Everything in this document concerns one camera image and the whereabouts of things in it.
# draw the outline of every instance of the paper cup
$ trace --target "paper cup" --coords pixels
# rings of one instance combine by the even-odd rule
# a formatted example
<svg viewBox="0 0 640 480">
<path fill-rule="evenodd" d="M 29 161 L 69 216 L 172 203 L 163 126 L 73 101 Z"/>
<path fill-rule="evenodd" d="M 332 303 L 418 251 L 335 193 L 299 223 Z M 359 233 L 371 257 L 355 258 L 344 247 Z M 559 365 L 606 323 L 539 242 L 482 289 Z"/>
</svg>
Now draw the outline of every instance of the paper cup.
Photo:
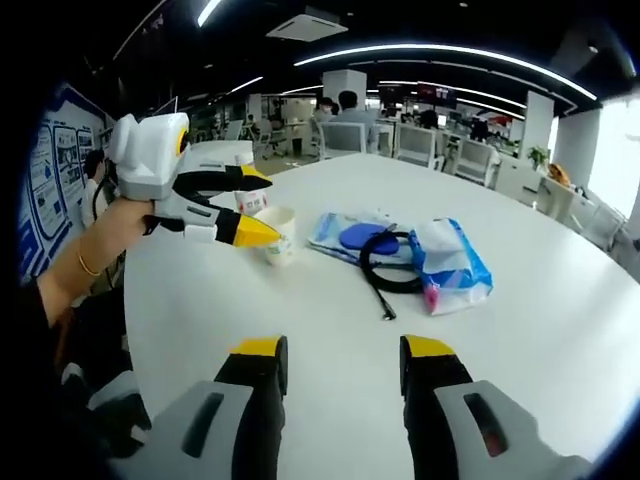
<svg viewBox="0 0 640 480">
<path fill-rule="evenodd" d="M 276 267 L 293 260 L 296 238 L 295 212 L 287 207 L 267 207 L 254 215 L 263 223 L 278 231 L 282 238 L 263 248 L 267 261 Z"/>
</svg>

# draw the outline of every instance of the curved light strip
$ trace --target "curved light strip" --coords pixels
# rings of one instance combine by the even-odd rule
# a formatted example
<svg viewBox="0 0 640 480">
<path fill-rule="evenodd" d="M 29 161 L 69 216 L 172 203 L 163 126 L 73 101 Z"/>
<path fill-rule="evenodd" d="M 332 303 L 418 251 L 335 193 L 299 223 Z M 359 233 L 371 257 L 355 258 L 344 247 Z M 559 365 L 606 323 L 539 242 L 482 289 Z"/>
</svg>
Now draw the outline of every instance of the curved light strip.
<svg viewBox="0 0 640 480">
<path fill-rule="evenodd" d="M 502 108 L 493 107 L 493 106 L 487 105 L 485 103 L 474 102 L 473 100 L 467 100 L 466 98 L 458 98 L 457 100 L 458 100 L 458 102 L 470 103 L 471 105 L 477 105 L 479 107 L 484 107 L 486 109 L 493 110 L 494 112 L 506 113 L 507 115 L 510 115 L 513 118 L 518 118 L 520 120 L 524 120 L 524 117 L 522 115 L 518 115 L 517 113 L 510 112 L 509 110 L 503 110 Z"/>
<path fill-rule="evenodd" d="M 288 95 L 289 93 L 304 92 L 305 90 L 313 90 L 315 88 L 322 88 L 322 87 L 323 85 L 314 85 L 313 87 L 296 88 L 295 90 L 288 90 L 286 92 L 282 92 L 280 95 Z"/>
<path fill-rule="evenodd" d="M 229 93 L 233 93 L 233 92 L 237 92 L 238 90 L 240 90 L 241 88 L 246 87 L 247 85 L 251 85 L 252 83 L 256 83 L 259 82 L 260 80 L 262 80 L 264 77 L 256 77 L 253 80 L 249 80 L 247 83 L 243 83 L 242 85 L 238 85 L 236 88 L 234 88 L 233 90 L 231 90 Z"/>
<path fill-rule="evenodd" d="M 527 106 L 523 105 L 522 103 L 518 103 L 518 102 L 514 102 L 513 100 L 508 100 L 506 98 L 502 98 L 502 97 L 498 97 L 497 95 L 491 95 L 490 93 L 484 93 L 484 92 L 478 92 L 477 90 L 470 90 L 468 88 L 460 88 L 460 87 L 452 87 L 451 85 L 443 85 L 441 83 L 433 83 L 433 82 L 423 82 L 418 80 L 417 82 L 407 82 L 407 81 L 403 81 L 403 80 L 398 80 L 398 81 L 393 81 L 393 80 L 381 80 L 380 82 L 378 82 L 379 84 L 401 84 L 401 85 L 418 85 L 419 83 L 422 83 L 423 85 L 432 85 L 434 87 L 442 87 L 442 88 L 448 88 L 450 90 L 459 90 L 461 92 L 467 92 L 467 93 L 474 93 L 476 95 L 482 95 L 484 97 L 489 97 L 489 98 L 493 98 L 494 100 L 500 100 L 502 102 L 506 102 L 506 103 L 510 103 L 511 105 L 515 105 L 516 107 L 520 107 L 522 109 L 526 109 Z M 412 95 L 417 95 L 418 92 L 411 92 Z"/>
<path fill-rule="evenodd" d="M 489 52 L 487 50 L 479 50 L 477 48 L 457 47 L 455 45 L 437 45 L 433 43 L 400 43 L 400 44 L 391 44 L 391 45 L 372 45 L 370 47 L 350 48 L 348 50 L 340 50 L 338 52 L 331 52 L 331 53 L 326 53 L 324 55 L 319 55 L 317 57 L 307 58 L 300 62 L 294 63 L 293 66 L 299 67 L 301 65 L 317 62 L 319 60 L 325 60 L 327 58 L 338 57 L 342 55 L 351 55 L 353 53 L 376 52 L 381 50 L 443 50 L 447 52 L 468 53 L 471 55 L 479 55 L 482 57 L 494 58 L 496 60 L 502 60 L 503 62 L 513 63 L 514 65 L 519 65 L 521 67 L 528 68 L 529 70 L 533 70 L 534 72 L 542 73 L 543 75 L 546 75 L 549 78 L 553 78 L 558 82 L 564 83 L 565 85 L 582 93 L 585 97 L 591 100 L 598 99 L 598 97 L 596 97 L 593 93 L 591 93 L 586 88 L 581 87 L 577 83 L 574 83 L 571 80 L 564 78 L 563 76 L 560 76 L 557 73 L 552 72 L 551 70 L 547 70 L 546 68 L 542 68 L 542 67 L 539 67 L 538 65 L 534 65 L 533 63 L 525 62 L 524 60 L 519 60 L 517 58 L 509 57 L 507 55 L 502 55 L 500 53 Z"/>
</svg>

